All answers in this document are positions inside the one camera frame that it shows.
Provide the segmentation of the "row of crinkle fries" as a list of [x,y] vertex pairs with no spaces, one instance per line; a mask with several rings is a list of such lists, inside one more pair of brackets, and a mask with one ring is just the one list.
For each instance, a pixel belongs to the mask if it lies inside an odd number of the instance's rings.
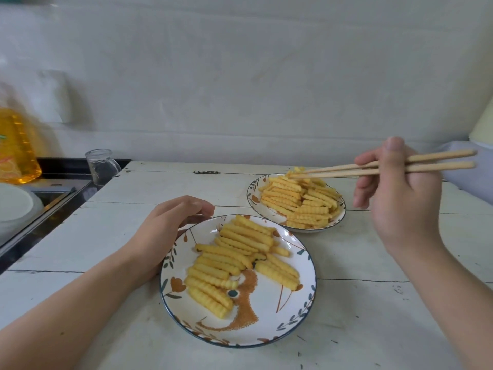
[[239,303],[229,292],[245,288],[249,298],[257,286],[257,272],[295,292],[300,288],[300,274],[281,258],[289,258],[280,245],[280,234],[266,222],[254,222],[236,215],[220,224],[210,244],[196,243],[198,254],[183,281],[192,299],[214,316],[225,319]]

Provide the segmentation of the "giraffe print white plate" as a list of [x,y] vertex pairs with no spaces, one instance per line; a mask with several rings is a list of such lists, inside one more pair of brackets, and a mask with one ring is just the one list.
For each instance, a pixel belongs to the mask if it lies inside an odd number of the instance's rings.
[[274,342],[292,332],[307,317],[314,302],[317,276],[311,255],[296,236],[280,224],[262,217],[246,216],[266,222],[280,234],[280,245],[290,252],[281,258],[300,274],[300,288],[291,292],[267,277],[257,274],[257,286],[247,298],[245,288],[229,292],[239,303],[225,319],[220,319],[195,302],[183,281],[198,254],[195,244],[210,244],[220,224],[236,215],[213,217],[193,225],[178,237],[164,258],[160,274],[163,304],[173,320],[187,333],[216,346],[253,348]]

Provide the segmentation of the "pale blue cloth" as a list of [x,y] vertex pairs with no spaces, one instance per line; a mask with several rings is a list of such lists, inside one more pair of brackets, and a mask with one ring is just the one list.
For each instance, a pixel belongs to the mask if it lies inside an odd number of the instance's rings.
[[444,171],[443,178],[465,192],[493,206],[493,144],[475,141],[453,141],[434,149],[436,152],[475,149],[477,155],[465,160],[474,161],[476,168]]

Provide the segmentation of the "yellow cooking oil bottle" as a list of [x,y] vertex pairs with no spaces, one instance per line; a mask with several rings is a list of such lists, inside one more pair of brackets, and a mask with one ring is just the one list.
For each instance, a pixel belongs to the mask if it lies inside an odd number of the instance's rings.
[[0,182],[27,184],[42,174],[11,88],[0,82]]

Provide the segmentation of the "person's right hand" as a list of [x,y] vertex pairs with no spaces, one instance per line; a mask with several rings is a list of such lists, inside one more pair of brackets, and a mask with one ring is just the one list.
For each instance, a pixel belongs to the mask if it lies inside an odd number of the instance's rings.
[[[365,165],[379,161],[378,176],[361,176],[356,182],[353,205],[370,208],[374,227],[386,250],[393,256],[410,252],[431,253],[445,248],[439,233],[442,176],[438,172],[407,173],[409,188],[381,188],[381,149],[355,158]],[[416,151],[406,145],[407,158]]]

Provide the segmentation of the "person's left forearm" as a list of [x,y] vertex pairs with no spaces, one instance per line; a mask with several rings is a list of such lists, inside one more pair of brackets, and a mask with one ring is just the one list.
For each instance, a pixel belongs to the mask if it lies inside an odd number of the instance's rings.
[[71,370],[169,246],[133,242],[0,330],[0,370]]

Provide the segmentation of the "person's right forearm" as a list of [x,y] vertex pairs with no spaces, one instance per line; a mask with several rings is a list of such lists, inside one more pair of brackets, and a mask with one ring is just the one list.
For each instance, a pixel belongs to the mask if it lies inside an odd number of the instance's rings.
[[384,243],[468,370],[493,370],[493,290],[440,239]]

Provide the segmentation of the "pale yellow cushion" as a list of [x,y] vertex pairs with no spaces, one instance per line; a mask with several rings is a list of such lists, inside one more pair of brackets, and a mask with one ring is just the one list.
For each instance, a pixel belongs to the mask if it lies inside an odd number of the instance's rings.
[[493,149],[493,97],[470,132],[469,141]]

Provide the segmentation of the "white bowl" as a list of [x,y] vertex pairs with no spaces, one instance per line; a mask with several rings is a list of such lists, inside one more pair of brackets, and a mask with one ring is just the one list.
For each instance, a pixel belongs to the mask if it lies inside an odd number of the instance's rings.
[[0,183],[0,247],[34,221],[43,209],[34,193]]

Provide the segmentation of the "white wall box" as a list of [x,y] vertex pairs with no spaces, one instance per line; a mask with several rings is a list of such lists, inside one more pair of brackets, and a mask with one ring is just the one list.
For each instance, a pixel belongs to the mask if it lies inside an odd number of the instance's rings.
[[73,121],[69,82],[64,72],[40,70],[35,107],[43,123],[70,124]]

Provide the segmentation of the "clear drinking glass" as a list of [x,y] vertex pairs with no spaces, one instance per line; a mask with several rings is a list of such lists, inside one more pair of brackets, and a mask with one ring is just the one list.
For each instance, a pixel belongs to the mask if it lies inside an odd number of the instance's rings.
[[85,158],[95,186],[104,186],[122,171],[120,165],[113,159],[113,151],[111,149],[87,151]]

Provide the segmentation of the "black stove counter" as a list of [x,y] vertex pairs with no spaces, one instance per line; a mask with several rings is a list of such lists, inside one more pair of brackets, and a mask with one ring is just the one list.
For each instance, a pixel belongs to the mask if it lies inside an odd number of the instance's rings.
[[25,185],[44,204],[24,228],[0,245],[0,275],[6,272],[80,274],[79,271],[11,269],[11,267],[83,207],[100,189],[92,182],[89,164],[82,158],[40,157],[41,177]]

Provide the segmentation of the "person's left hand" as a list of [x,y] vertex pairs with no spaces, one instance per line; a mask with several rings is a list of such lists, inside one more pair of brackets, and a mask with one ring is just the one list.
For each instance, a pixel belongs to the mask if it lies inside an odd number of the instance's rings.
[[183,233],[182,228],[169,225],[169,201],[158,204],[121,249],[138,286],[157,274],[176,238]]

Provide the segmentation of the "wooden chopstick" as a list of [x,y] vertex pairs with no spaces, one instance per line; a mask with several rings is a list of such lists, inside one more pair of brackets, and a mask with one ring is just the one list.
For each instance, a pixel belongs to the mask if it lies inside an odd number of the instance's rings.
[[[459,149],[455,151],[442,151],[431,154],[418,154],[410,156],[406,159],[406,166],[411,164],[434,164],[437,161],[449,160],[449,159],[459,159],[465,157],[472,157],[477,155],[477,150],[475,149]],[[305,170],[304,174],[313,173],[327,173],[335,172],[337,170],[356,170],[356,169],[376,169],[379,168],[379,161],[373,161],[365,165],[341,165],[333,167],[324,167],[312,170]]]
[[[446,162],[446,163],[434,163],[434,164],[411,164],[405,167],[405,173],[424,173],[424,172],[440,172],[449,170],[462,170],[473,169],[476,167],[476,163],[473,161],[465,162]],[[292,174],[288,178],[292,180],[302,179],[322,179],[322,178],[344,178],[344,177],[360,177],[366,175],[379,175],[379,168],[376,169],[356,169],[356,170],[337,170],[335,172],[327,173],[313,173],[313,174]]]

